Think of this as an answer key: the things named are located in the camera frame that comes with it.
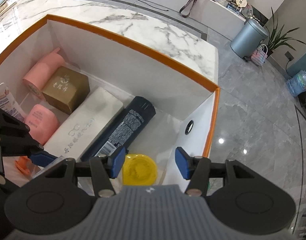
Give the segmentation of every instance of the brown strap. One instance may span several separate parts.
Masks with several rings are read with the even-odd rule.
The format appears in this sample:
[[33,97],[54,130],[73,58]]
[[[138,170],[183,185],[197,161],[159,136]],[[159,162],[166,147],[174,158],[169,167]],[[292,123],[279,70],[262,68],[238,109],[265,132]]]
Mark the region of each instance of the brown strap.
[[[187,6],[191,3],[191,1],[193,1],[193,0],[189,0],[189,1],[187,2],[187,4],[184,5],[184,6],[179,10],[179,13],[180,13],[180,14],[181,14],[181,12],[182,12]],[[187,15],[181,14],[181,16],[182,16],[183,18],[187,18],[187,17],[190,16],[191,10],[192,10],[194,4],[196,3],[196,1],[197,1],[197,0],[194,0],[194,1],[193,1],[192,7],[191,7],[191,9],[190,9],[190,11],[189,11],[189,14],[187,14]]]

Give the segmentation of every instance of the black ring hole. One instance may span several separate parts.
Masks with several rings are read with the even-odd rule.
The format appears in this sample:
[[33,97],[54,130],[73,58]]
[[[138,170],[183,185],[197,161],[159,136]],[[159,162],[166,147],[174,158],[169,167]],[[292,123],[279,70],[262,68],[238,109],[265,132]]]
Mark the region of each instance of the black ring hole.
[[185,129],[185,134],[188,135],[191,130],[193,129],[193,125],[194,125],[194,122],[193,120],[189,121],[188,125],[186,126],[186,129]]

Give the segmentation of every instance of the pink plastic container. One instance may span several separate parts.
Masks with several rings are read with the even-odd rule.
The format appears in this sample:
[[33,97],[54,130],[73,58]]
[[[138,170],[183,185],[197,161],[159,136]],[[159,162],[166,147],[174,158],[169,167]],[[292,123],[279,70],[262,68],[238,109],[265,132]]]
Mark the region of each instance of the pink plastic container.
[[25,119],[33,139],[44,145],[59,127],[55,114],[42,105],[35,105]]
[[23,82],[39,99],[45,100],[42,89],[60,66],[66,66],[65,60],[57,54],[60,48],[40,59],[24,76]]

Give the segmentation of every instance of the yellow bowl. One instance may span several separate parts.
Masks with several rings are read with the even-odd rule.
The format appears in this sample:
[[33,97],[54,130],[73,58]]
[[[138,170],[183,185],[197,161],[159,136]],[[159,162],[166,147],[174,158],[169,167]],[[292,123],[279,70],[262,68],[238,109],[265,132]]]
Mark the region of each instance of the yellow bowl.
[[127,154],[122,172],[124,185],[151,186],[157,178],[155,162],[143,154]]

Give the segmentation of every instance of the trash can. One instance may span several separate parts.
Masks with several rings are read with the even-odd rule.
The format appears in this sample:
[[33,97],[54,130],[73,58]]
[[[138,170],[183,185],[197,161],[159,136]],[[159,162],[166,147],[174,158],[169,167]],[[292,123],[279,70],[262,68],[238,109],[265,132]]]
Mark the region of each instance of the trash can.
[[254,19],[250,19],[231,42],[231,48],[239,57],[249,57],[256,50],[260,42],[268,36],[266,29]]

